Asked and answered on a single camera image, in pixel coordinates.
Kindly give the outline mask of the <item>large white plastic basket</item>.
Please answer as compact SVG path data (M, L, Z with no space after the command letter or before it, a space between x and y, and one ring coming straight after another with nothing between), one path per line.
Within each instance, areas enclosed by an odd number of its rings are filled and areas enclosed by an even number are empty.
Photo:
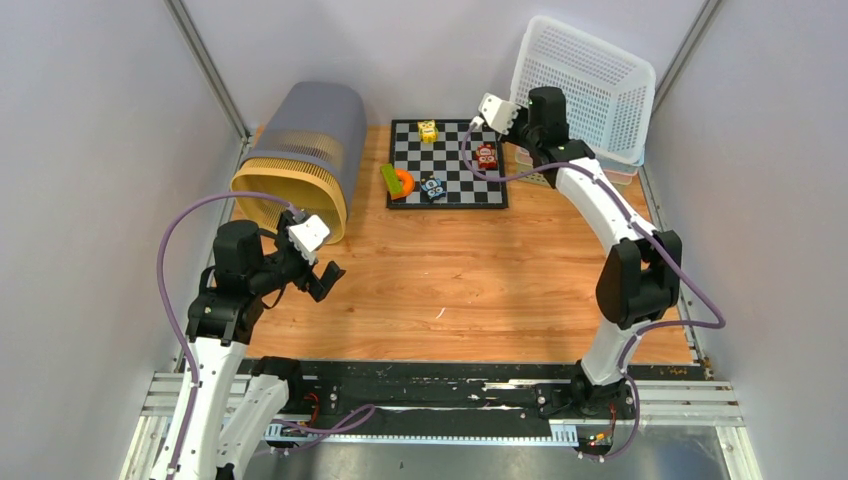
M525 106L533 88L566 99L570 136L597 156L634 164L644 152L656 74L646 60L554 18L533 17L522 37L510 101Z

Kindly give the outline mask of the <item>pink plastic basket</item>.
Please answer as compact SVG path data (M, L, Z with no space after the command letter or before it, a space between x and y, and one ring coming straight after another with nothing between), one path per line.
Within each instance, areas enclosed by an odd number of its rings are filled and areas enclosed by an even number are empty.
M516 161L516 172L524 173L533 168L532 159L529 153L522 148L517 147L514 153ZM637 162L634 164L626 164L618 161L599 159L600 166L605 172L607 178L617 185L630 185L633 178L637 175L639 168L644 164L644 154L641 154Z

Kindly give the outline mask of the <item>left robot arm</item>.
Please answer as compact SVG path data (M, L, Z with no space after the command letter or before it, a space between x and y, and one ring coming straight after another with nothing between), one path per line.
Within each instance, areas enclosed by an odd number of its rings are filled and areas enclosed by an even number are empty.
M316 253L331 235L319 216L283 212L270 235L276 247L270 254L262 248L266 234L250 220L231 221L217 231L215 263L203 272L188 310L186 373L151 470L154 479L242 476L272 418L305 403L299 361L264 357L234 413L226 413L254 327L267 308L264 297L293 285L320 302L344 274L335 262L321 276L314 272Z

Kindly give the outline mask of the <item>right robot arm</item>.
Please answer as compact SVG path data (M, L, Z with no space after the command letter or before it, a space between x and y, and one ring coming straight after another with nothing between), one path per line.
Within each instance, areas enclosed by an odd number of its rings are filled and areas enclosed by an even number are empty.
M596 417L628 393L625 375L641 331L675 306L682 241L640 216L612 186L594 150L571 137L558 87L537 87L526 105L489 98L480 112L501 141L528 152L535 172L577 208L606 253L595 288L602 319L565 395L567 407Z

